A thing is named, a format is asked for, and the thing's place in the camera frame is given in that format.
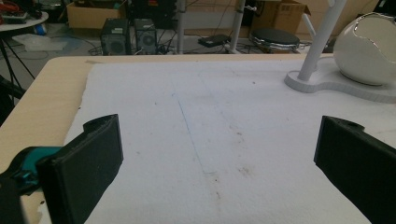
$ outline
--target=floor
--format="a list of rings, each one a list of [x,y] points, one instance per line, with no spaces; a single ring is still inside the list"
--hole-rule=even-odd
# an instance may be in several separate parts
[[[7,48],[7,55],[9,57],[10,63],[16,74],[16,78],[21,83],[24,89],[28,89],[29,86],[34,81],[44,65],[48,60],[56,57],[63,56],[86,56],[86,55],[102,55],[101,44],[98,36],[87,35],[87,34],[75,34],[72,29],[69,29],[65,24],[62,23],[50,23],[46,24],[47,35],[52,42],[65,42],[66,45],[62,50],[42,50],[42,51],[26,51],[25,46],[21,43],[8,38],[8,44],[12,47],[14,52],[23,61],[26,67],[30,70],[30,75],[26,69],[19,62],[17,57],[13,55],[12,51]],[[134,36],[133,29],[131,29],[131,36]],[[24,35],[26,33],[33,33],[32,30],[22,30],[16,34],[9,34],[9,36]],[[175,54],[177,45],[177,35],[174,31],[157,31],[157,36],[159,38],[160,45],[163,45],[165,49],[168,49],[166,54]],[[226,53],[223,46],[218,46],[214,48],[206,48],[198,44],[198,39],[201,36],[197,35],[186,35],[184,41],[183,54],[221,54]],[[238,40],[237,48],[240,53],[262,53],[257,49],[248,39],[240,38]],[[306,52],[306,48],[302,46],[300,52]],[[9,72],[7,70],[6,62],[3,56],[0,56],[0,75],[5,79],[10,80]]]

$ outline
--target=wooden table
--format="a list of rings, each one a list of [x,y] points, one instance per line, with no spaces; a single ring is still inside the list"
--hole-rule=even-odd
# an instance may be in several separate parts
[[[96,63],[303,60],[302,54],[62,57],[50,60],[0,128],[0,172],[30,146],[62,146]],[[23,196],[30,223],[38,223],[42,193]]]

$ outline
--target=lamp base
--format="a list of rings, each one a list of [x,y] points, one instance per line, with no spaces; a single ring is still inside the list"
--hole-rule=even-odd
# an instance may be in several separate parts
[[[323,90],[341,91],[369,101],[396,103],[396,83],[370,86],[356,82],[341,74],[333,57],[321,58],[317,68],[308,81],[298,78],[300,71],[290,71],[286,75],[285,83],[296,91],[306,93]]]

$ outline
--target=white sphere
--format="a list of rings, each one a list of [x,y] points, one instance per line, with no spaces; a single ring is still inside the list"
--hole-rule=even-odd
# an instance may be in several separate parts
[[[395,18],[377,13],[357,18],[337,37],[333,54],[346,77],[368,85],[396,81]]]

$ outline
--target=white round object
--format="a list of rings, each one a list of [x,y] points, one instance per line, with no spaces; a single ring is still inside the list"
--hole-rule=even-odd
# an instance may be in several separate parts
[[[357,18],[337,37],[333,54],[341,73],[355,81],[396,81],[395,18],[377,13]]]

